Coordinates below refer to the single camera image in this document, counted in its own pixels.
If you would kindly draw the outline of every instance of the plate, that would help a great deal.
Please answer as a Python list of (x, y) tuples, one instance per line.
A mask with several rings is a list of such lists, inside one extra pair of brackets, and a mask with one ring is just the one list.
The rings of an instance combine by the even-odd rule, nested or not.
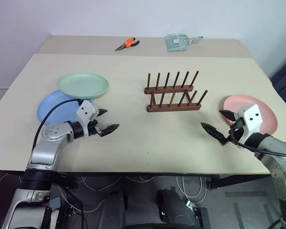
[[(74, 98), (62, 93), (60, 90), (54, 91), (47, 95), (41, 101), (37, 109), (37, 117), (39, 121), (42, 122), (45, 116), (54, 106), (69, 99)], [(52, 112), (52, 114), (50, 114), (45, 122), (45, 125), (59, 124), (67, 121), (75, 122), (78, 108), (79, 106), (77, 101), (60, 105)]]
[(229, 96), (224, 102), (224, 109), (229, 111), (237, 111), (238, 109), (242, 108), (243, 106), (248, 106), (252, 104), (257, 104), (258, 108), (262, 115), (262, 125), (260, 128), (261, 134), (270, 134), (272, 135), (277, 129), (277, 119), (275, 113), (267, 106), (265, 103), (256, 99), (252, 96), (245, 95), (245, 94), (235, 94)]
[(103, 95), (109, 88), (108, 81), (95, 73), (71, 73), (57, 82), (63, 93), (78, 99), (91, 99)]

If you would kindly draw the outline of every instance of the beige table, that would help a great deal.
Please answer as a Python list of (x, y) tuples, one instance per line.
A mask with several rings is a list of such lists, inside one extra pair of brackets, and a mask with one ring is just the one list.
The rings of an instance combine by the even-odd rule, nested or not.
[[(146, 112), (150, 96), (143, 89), (148, 73), (153, 85), (158, 72), (190, 71), (193, 76), (196, 70), (197, 97), (209, 90), (199, 111)], [(74, 141), (66, 147), (59, 171), (268, 173), (252, 152), (233, 144), (222, 147), (200, 126), (210, 123), (227, 133), (218, 109), (232, 94), (249, 94), (268, 104), (278, 119), (274, 136), (286, 141), (286, 104), (251, 58), (36, 54), (0, 101), (0, 169), (25, 169), (39, 125), (38, 104), (56, 90), (61, 76), (72, 72), (94, 72), (109, 81), (109, 91), (94, 100), (99, 108), (108, 109), (98, 121), (101, 127), (115, 123), (120, 127), (103, 138)]]
[(246, 47), (233, 39), (204, 39), (193, 43), (186, 52), (168, 52), (164, 37), (137, 37), (139, 45), (115, 52), (127, 39), (129, 37), (51, 36), (38, 54), (252, 58)]

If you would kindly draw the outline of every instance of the pliers handle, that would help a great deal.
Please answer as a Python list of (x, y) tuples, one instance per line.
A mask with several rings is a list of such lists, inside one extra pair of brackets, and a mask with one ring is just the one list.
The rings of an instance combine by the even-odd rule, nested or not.
[(135, 40), (134, 37), (128, 39), (128, 40), (125, 41), (120, 47), (118, 47), (118, 48), (116, 49), (116, 51), (121, 50), (121, 49), (124, 49), (124, 48), (130, 48), (130, 47), (136, 46), (136, 45), (138, 45), (138, 44), (140, 43), (140, 41), (137, 41), (137, 42), (135, 42), (135, 43), (131, 43), (131, 42), (133, 42), (134, 40)]

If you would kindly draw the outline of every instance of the pink plate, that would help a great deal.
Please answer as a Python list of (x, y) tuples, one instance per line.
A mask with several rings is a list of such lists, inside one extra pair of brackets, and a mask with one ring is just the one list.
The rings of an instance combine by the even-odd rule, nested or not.
[(259, 99), (256, 99), (252, 96), (245, 94), (235, 94), (229, 96), (225, 100), (224, 109), (235, 112), (238, 109), (242, 108), (243, 106), (248, 106), (251, 104), (257, 104), (259, 110), (261, 111), (263, 123), (260, 128), (260, 133), (261, 134), (267, 133), (272, 135), (277, 129), (276, 115), (273, 113), (273, 111), (270, 109), (269, 106), (267, 106)]

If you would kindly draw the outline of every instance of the blue plate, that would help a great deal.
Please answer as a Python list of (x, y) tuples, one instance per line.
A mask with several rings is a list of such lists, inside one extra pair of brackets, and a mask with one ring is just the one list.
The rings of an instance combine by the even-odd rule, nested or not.
[[(45, 116), (54, 106), (69, 99), (74, 98), (62, 93), (60, 90), (49, 94), (38, 106), (37, 117), (39, 121), (42, 122)], [(45, 122), (45, 125), (59, 124), (67, 121), (74, 122), (78, 108), (79, 106), (77, 101), (60, 105), (52, 112), (52, 114), (50, 114), (47, 121)]]

